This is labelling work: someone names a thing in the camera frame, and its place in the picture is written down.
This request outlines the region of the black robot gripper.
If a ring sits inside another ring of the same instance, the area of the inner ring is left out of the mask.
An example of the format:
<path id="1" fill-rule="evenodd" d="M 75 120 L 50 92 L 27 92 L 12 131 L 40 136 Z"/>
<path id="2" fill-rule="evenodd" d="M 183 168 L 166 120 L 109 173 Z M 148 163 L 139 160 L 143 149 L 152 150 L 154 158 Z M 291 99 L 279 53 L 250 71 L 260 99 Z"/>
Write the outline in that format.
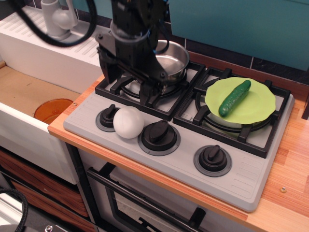
<path id="1" fill-rule="evenodd" d="M 123 72 L 132 74 L 142 82 L 139 93 L 142 106 L 155 106 L 168 85 L 168 75 L 155 57 L 158 37 L 158 31 L 148 31 L 139 38 L 122 38 L 112 31 L 99 32 L 95 37 L 105 80 L 111 84 Z"/>

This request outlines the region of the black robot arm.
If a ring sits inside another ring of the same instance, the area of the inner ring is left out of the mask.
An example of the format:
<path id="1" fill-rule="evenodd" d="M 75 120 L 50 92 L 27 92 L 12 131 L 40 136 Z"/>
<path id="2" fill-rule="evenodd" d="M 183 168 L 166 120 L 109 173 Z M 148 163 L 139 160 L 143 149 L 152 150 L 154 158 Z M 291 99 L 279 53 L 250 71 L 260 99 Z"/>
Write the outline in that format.
<path id="1" fill-rule="evenodd" d="M 156 55 L 158 36 L 168 14 L 166 0 L 113 0 L 110 32 L 98 34 L 99 62 L 112 83 L 127 72 L 138 80 L 140 104 L 151 107 L 166 87 L 168 74 Z"/>

